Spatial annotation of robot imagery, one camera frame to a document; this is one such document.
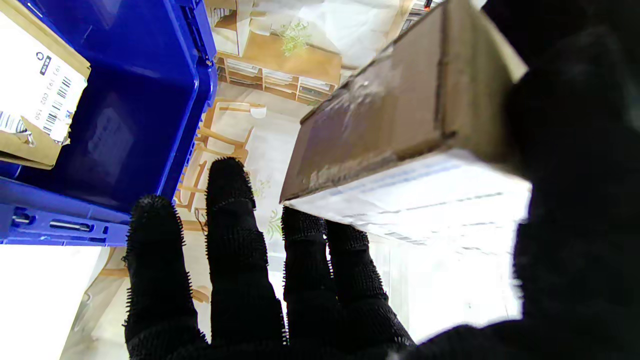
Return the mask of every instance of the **wooden shelf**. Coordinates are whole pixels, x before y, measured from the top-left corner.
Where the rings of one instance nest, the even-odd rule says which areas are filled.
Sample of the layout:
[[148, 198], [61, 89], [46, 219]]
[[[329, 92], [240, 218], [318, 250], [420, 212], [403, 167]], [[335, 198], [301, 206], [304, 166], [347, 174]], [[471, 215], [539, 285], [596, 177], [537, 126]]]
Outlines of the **wooden shelf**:
[[[229, 60], [235, 60], [258, 68], [258, 73], [255, 76], [251, 76], [230, 70], [226, 66], [224, 70], [227, 77], [220, 77], [220, 81], [228, 82], [231, 85], [262, 90], [309, 106], [315, 106], [328, 99], [340, 83], [340, 66], [342, 65], [340, 55], [316, 49], [315, 47], [307, 47], [296, 51], [291, 56], [285, 56], [282, 51], [282, 39], [275, 35], [266, 36], [251, 32], [242, 57], [223, 52], [219, 52], [218, 56], [223, 59], [225, 65], [228, 64]], [[265, 77], [264, 72], [266, 70], [290, 75], [291, 81], [284, 85], [272, 82]], [[241, 83], [234, 81], [234, 78], [255, 84]], [[301, 85], [300, 78], [309, 78], [328, 83], [329, 90], [320, 89], [313, 85]], [[304, 94], [301, 92], [301, 88], [308, 88], [316, 93]]]
[[335, 90], [335, 85], [331, 85], [329, 90], [317, 88], [317, 87], [315, 87], [313, 85], [307, 85], [307, 84], [302, 84], [302, 83], [300, 84], [300, 86], [304, 86], [305, 88], [309, 88], [309, 89], [312, 89], [312, 90], [315, 90], [315, 91], [319, 91], [319, 92], [322, 92], [322, 93], [327, 94], [327, 95], [331, 95], [333, 93], [333, 91]]
[[234, 81], [233, 79], [229, 79], [229, 83], [231, 85], [235, 85], [235, 86], [241, 86], [243, 88], [249, 88], [249, 89], [254, 89], [254, 90], [262, 90], [262, 84], [245, 84], [245, 83], [239, 83], [237, 81]]
[[231, 13], [222, 17], [217, 23], [216, 28], [218, 29], [227, 29], [231, 31], [238, 31], [237, 22], [236, 22], [236, 11], [231, 10]]
[[282, 38], [276, 35], [267, 36], [251, 31], [242, 57], [222, 53], [219, 56], [333, 85], [340, 83], [340, 55], [315, 47], [306, 47], [291, 56], [285, 56], [282, 51]]
[[[300, 88], [310, 88], [310, 87], [307, 86], [307, 85], [300, 85]], [[298, 90], [298, 94], [300, 94], [302, 96], [305, 96], [305, 97], [310, 97], [312, 99], [317, 99], [317, 100], [320, 100], [320, 101], [324, 101], [324, 100], [327, 100], [329, 98], [329, 94], [327, 94], [326, 92], [323, 92], [322, 95], [312, 95], [312, 94], [303, 92], [302, 89], [301, 89], [301, 90]]]
[[298, 96], [298, 98], [296, 99], [296, 101], [298, 101], [301, 104], [304, 105], [309, 105], [309, 106], [316, 106], [318, 104], [320, 104], [322, 101], [320, 100], [309, 100], [309, 99], [305, 99], [302, 96]]
[[236, 78], [240, 80], [251, 81], [252, 83], [262, 84], [262, 76], [249, 76], [233, 70], [228, 70], [227, 75], [229, 75], [230, 78]]
[[289, 84], [286, 84], [286, 85], [280, 85], [280, 84], [272, 83], [269, 80], [265, 79], [264, 80], [264, 84], [266, 86], [271, 86], [272, 88], [281, 88], [281, 89], [285, 89], [285, 90], [292, 91], [292, 92], [297, 92], [298, 91], [298, 84], [297, 83], [295, 83], [295, 84], [289, 83]]
[[280, 97], [284, 97], [285, 99], [289, 99], [289, 100], [296, 100], [296, 93], [294, 92], [286, 92], [286, 91], [282, 91], [282, 90], [278, 90], [278, 89], [274, 89], [271, 87], [266, 86], [264, 88], [265, 92], [268, 92], [269, 94], [273, 94], [273, 95], [277, 95]]

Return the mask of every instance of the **white label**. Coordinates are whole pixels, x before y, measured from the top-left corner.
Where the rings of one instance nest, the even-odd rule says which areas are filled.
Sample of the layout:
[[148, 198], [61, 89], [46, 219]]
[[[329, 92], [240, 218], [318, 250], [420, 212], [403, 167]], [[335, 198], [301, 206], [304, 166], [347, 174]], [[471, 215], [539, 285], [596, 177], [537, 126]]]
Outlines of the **white label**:
[[531, 186], [453, 149], [285, 205], [381, 236], [412, 243], [451, 229], [519, 221]]
[[23, 129], [9, 124], [23, 116], [53, 140], [64, 141], [86, 79], [3, 13], [0, 51], [0, 111], [10, 125], [0, 121], [0, 129]]

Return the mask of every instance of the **shelf compartment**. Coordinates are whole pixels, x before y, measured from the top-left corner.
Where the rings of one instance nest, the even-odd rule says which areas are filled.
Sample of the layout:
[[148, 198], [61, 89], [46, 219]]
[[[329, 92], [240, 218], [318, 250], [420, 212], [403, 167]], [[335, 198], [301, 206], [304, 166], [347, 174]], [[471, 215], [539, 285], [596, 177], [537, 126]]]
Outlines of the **shelf compartment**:
[[307, 85], [300, 85], [300, 89], [298, 90], [300, 95], [304, 95], [305, 97], [309, 97], [312, 99], [317, 99], [320, 101], [327, 100], [329, 98], [329, 94], [326, 92], [321, 92], [315, 88], [311, 88]]
[[298, 96], [296, 101], [298, 101], [301, 104], [309, 105], [309, 106], [317, 106], [317, 105], [320, 105], [322, 103], [322, 101], [320, 101], [320, 100], [309, 99], [309, 98], [305, 98], [305, 97], [302, 97], [302, 96]]
[[233, 78], [230, 78], [228, 81], [231, 85], [235, 85], [235, 86], [241, 86], [243, 88], [249, 88], [249, 89], [254, 89], [254, 90], [262, 90], [262, 83], [256, 83], [256, 84], [245, 84], [245, 83], [240, 83], [238, 81], [234, 81]]
[[249, 82], [252, 82], [252, 83], [260, 83], [260, 84], [262, 84], [262, 76], [258, 76], [258, 75], [249, 76], [249, 75], [242, 74], [240, 72], [233, 71], [233, 70], [230, 70], [230, 69], [227, 69], [227, 71], [228, 71], [227, 74], [229, 75], [230, 78], [236, 78], [236, 79], [240, 79], [240, 80], [244, 80], [244, 81], [249, 81]]
[[270, 94], [273, 94], [273, 95], [284, 97], [285, 99], [289, 99], [289, 100], [293, 100], [293, 101], [296, 100], [296, 93], [294, 93], [294, 92], [285, 92], [285, 91], [282, 91], [282, 90], [278, 90], [276, 88], [272, 88], [270, 86], [265, 86], [264, 91], [268, 92]]
[[266, 86], [270, 86], [270, 87], [272, 87], [272, 88], [277, 88], [277, 89], [279, 89], [279, 90], [283, 90], [283, 91], [284, 91], [284, 90], [287, 90], [287, 91], [289, 91], [289, 92], [296, 92], [296, 91], [297, 91], [297, 89], [298, 89], [298, 84], [297, 84], [297, 83], [295, 83], [295, 84], [293, 84], [293, 83], [289, 83], [289, 84], [286, 84], [286, 85], [280, 85], [280, 84], [272, 83], [272, 82], [271, 82], [271, 81], [269, 81], [268, 79], [265, 79], [265, 80], [264, 80], [264, 84], [265, 84]]

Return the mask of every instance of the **wooden chair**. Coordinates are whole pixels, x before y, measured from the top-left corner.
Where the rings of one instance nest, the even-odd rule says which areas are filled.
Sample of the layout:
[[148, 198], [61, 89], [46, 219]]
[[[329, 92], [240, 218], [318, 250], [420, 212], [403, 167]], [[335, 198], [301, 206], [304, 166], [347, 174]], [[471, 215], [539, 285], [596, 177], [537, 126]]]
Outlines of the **wooden chair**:
[[[246, 144], [249, 142], [249, 137], [251, 137], [252, 132], [253, 132], [253, 126], [251, 127], [251, 129], [249, 129], [249, 132], [247, 133], [244, 141], [239, 141], [239, 140], [227, 138], [226, 136], [220, 135], [209, 129], [202, 128], [198, 130], [199, 137], [196, 138], [196, 141], [198, 141], [199, 138], [202, 139], [203, 141], [200, 141], [198, 145], [196, 145], [196, 148], [199, 151], [208, 152], [209, 154], [214, 154], [217, 156], [232, 156], [234, 158], [237, 158], [242, 164], [244, 164], [246, 161], [246, 157], [249, 156], [249, 152], [246, 150]], [[211, 150], [206, 145], [207, 143], [206, 140], [208, 140], [209, 138], [213, 138], [223, 143], [233, 145], [234, 150], [230, 154], [225, 154], [224, 152]]]
[[[255, 104], [252, 102], [235, 102], [224, 98], [218, 98], [214, 100], [213, 106], [211, 106], [211, 109], [209, 109], [209, 111], [207, 111], [207, 113], [205, 114], [202, 126], [198, 130], [198, 137], [196, 137], [195, 141], [199, 143], [197, 145], [199, 151], [208, 152], [209, 154], [217, 156], [232, 156], [234, 158], [237, 158], [241, 163], [244, 164], [244, 162], [246, 161], [246, 157], [249, 155], [249, 152], [246, 150], [246, 144], [249, 142], [249, 137], [253, 132], [253, 127], [249, 129], [249, 132], [246, 135], [244, 141], [231, 139], [224, 135], [218, 134], [215, 131], [211, 130], [211, 127], [213, 126], [213, 118], [216, 114], [216, 111], [218, 110], [249, 113], [254, 118], [261, 119], [266, 116], [267, 108], [262, 104]], [[208, 144], [210, 138], [232, 145], [234, 147], [234, 150], [230, 154], [225, 154], [224, 152], [209, 149]]]
[[[196, 174], [195, 179], [193, 181], [193, 185], [191, 186], [184, 184], [184, 176], [186, 175], [188, 167], [189, 165], [187, 164], [187, 166], [185, 167], [185, 171], [182, 173], [182, 176], [180, 177], [180, 183], [178, 184], [178, 189], [175, 191], [174, 197], [175, 197], [176, 208], [187, 209], [189, 212], [192, 212], [193, 204], [195, 203], [195, 199], [196, 199], [196, 194], [205, 193], [205, 190], [199, 188], [198, 185], [200, 184], [200, 181], [202, 180], [202, 176], [204, 175], [204, 171], [207, 168], [207, 161], [205, 160], [201, 164], [199, 164], [198, 173]], [[184, 193], [186, 192], [189, 192], [189, 196], [186, 198], [186, 201], [185, 201], [183, 196], [185, 195]]]

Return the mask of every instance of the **wooden furniture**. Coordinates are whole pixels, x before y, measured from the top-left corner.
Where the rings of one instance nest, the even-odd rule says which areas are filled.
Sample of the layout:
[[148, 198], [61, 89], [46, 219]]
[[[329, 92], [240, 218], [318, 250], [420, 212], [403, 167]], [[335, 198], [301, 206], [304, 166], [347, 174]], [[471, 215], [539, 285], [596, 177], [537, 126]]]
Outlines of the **wooden furniture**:
[[[247, 133], [244, 141], [231, 139], [224, 135], [218, 134], [215, 131], [211, 130], [211, 127], [213, 125], [213, 117], [218, 110], [250, 113], [253, 117], [261, 118], [266, 115], [266, 106], [261, 104], [254, 104], [252, 102], [234, 102], [224, 98], [215, 99], [213, 102], [213, 106], [211, 106], [211, 109], [207, 111], [204, 117], [202, 126], [200, 126], [200, 129], [197, 131], [198, 137], [196, 137], [195, 139], [195, 141], [198, 143], [196, 145], [197, 151], [207, 152], [209, 154], [217, 156], [232, 156], [234, 158], [237, 158], [242, 164], [244, 164], [247, 156], [249, 155], [249, 152], [246, 150], [246, 144], [249, 142], [249, 137], [251, 137], [251, 133], [253, 132], [253, 126], [249, 129], [249, 132]], [[230, 154], [212, 150], [208, 148], [209, 139], [215, 139], [217, 141], [232, 145], [234, 147], [234, 150]]]
[[[247, 156], [249, 155], [249, 152], [246, 150], [246, 144], [249, 142], [249, 137], [253, 132], [253, 127], [249, 129], [249, 133], [246, 135], [246, 138], [244, 139], [244, 141], [231, 139], [221, 134], [218, 134], [215, 131], [211, 130], [211, 126], [213, 125], [213, 116], [216, 110], [244, 112], [244, 113], [250, 113], [254, 117], [264, 117], [266, 115], [266, 106], [261, 104], [254, 104], [251, 102], [234, 102], [234, 101], [229, 101], [223, 98], [215, 99], [213, 102], [213, 106], [211, 106], [211, 109], [209, 109], [209, 111], [205, 115], [203, 124], [197, 132], [198, 137], [196, 137], [195, 139], [196, 146], [191, 158], [192, 160], [198, 159], [199, 158], [198, 155], [206, 152], [206, 153], [217, 155], [217, 156], [232, 156], [234, 158], [237, 158], [238, 160], [240, 160], [241, 163], [244, 164]], [[233, 152], [231, 152], [230, 154], [225, 154], [224, 152], [209, 149], [207, 145], [209, 143], [210, 138], [221, 141], [223, 143], [227, 143], [229, 145], [233, 145], [234, 146]], [[175, 201], [176, 208], [187, 209], [189, 212], [193, 212], [193, 205], [195, 203], [196, 194], [205, 193], [205, 189], [200, 188], [199, 184], [200, 184], [200, 181], [202, 180], [202, 176], [204, 175], [205, 169], [207, 167], [207, 162], [204, 161], [201, 164], [199, 164], [197, 173], [195, 175], [195, 180], [193, 181], [193, 185], [188, 185], [184, 183], [185, 176], [189, 171], [189, 165], [190, 164], [187, 164], [184, 167], [184, 170], [180, 177], [180, 183], [178, 184], [178, 188], [175, 192], [174, 197], [176, 200]]]
[[329, 98], [340, 85], [341, 65], [340, 55], [315, 47], [285, 56], [280, 37], [254, 32], [242, 57], [219, 52], [216, 60], [218, 81], [312, 106]]
[[385, 42], [385, 46], [391, 43], [396, 39], [400, 32], [402, 31], [402, 27], [404, 25], [404, 21], [409, 16], [411, 12], [411, 7], [413, 6], [413, 0], [400, 0], [400, 6], [394, 17], [393, 22], [391, 23], [391, 27], [389, 27], [389, 31], [387, 32], [387, 41]]
[[[178, 188], [175, 191], [175, 207], [181, 209], [187, 209], [189, 212], [193, 211], [193, 204], [195, 203], [196, 193], [204, 193], [204, 189], [200, 189], [198, 185], [200, 184], [200, 180], [202, 180], [202, 176], [204, 174], [204, 170], [207, 168], [207, 161], [203, 161], [198, 165], [198, 172], [195, 176], [195, 180], [193, 181], [193, 186], [184, 184], [184, 176], [188, 171], [189, 164], [185, 166], [185, 171], [182, 173], [180, 177], [180, 183], [178, 184]], [[189, 192], [189, 196], [186, 200], [184, 200], [183, 196], [185, 193]]]
[[[249, 129], [249, 132], [247, 133], [244, 141], [238, 141], [231, 138], [227, 138], [226, 136], [220, 135], [209, 129], [202, 128], [198, 130], [198, 138], [196, 138], [196, 140], [203, 138], [205, 141], [200, 142], [198, 145], [196, 145], [196, 149], [199, 151], [208, 152], [209, 154], [214, 154], [217, 156], [231, 156], [233, 158], [238, 159], [244, 165], [246, 161], [246, 157], [249, 156], [249, 152], [246, 150], [246, 144], [249, 142], [249, 137], [251, 136], [252, 132], [253, 132], [253, 126], [251, 127], [251, 129]], [[234, 146], [233, 152], [231, 152], [230, 154], [225, 154], [224, 152], [215, 151], [208, 148], [205, 142], [209, 138], [213, 138], [223, 143], [233, 145]]]
[[216, 49], [228, 54], [242, 56], [249, 37], [249, 23], [253, 0], [205, 0], [207, 17], [212, 17], [215, 8], [231, 10], [216, 24], [211, 24], [211, 33]]

